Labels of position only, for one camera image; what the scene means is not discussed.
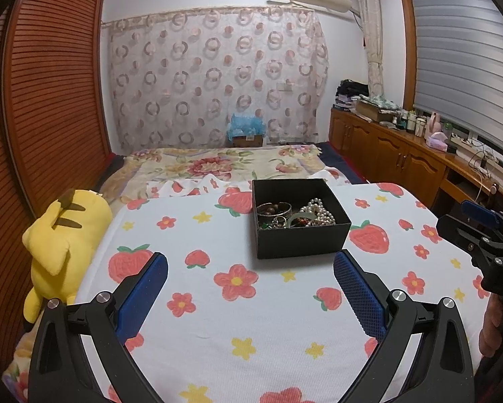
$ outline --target strawberry print tablecloth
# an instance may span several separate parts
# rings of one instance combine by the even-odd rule
[[[341,181],[328,184],[353,224],[345,248],[389,289],[419,301],[455,299],[477,367],[489,294],[470,257],[438,236],[435,216],[406,190]],[[123,208],[77,303],[113,291],[151,252],[162,252],[168,280],[126,346],[166,403],[338,401],[376,341],[339,289],[333,255],[258,261],[250,183],[216,184],[208,194],[158,195]],[[384,400],[403,385],[418,341],[412,337]],[[100,388],[118,401],[92,342],[84,344]]]

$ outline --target sheer patterned curtain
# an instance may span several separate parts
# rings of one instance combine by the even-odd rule
[[[358,0],[363,20],[365,51],[369,72],[369,94],[383,95],[382,79],[382,15],[380,0]]]
[[[113,114],[124,151],[220,147],[233,114],[267,142],[314,142],[328,49],[312,10],[194,9],[109,24]]]

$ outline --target white wall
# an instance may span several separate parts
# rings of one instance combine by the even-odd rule
[[[380,0],[382,11],[382,66],[384,95],[403,105],[405,96],[406,39],[401,0]]]
[[[116,19],[145,15],[178,9],[211,6],[260,6],[266,5],[267,0],[104,0],[102,19],[104,22]],[[349,12],[343,19],[338,17],[319,14],[328,45],[330,67],[328,69],[328,83],[325,93],[317,109],[317,128],[319,140],[328,140],[331,104],[343,79],[352,79],[358,82],[367,81],[367,60],[363,48],[363,33],[355,23]],[[102,38],[101,52],[101,78],[103,85],[103,100],[110,133],[110,143],[114,152],[119,153],[117,134],[112,115],[111,98],[108,86],[107,70],[107,44],[106,38]]]

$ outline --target wooden louvered door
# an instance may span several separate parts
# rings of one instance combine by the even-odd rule
[[[39,215],[93,186],[109,154],[100,99],[102,0],[17,0],[4,53],[6,127]]]

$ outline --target open black jewelry box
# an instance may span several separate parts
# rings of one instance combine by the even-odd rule
[[[251,185],[258,259],[323,255],[339,252],[352,223],[334,193],[322,179],[254,180]],[[335,218],[333,226],[260,229],[257,207],[285,202],[294,211],[319,198]]]

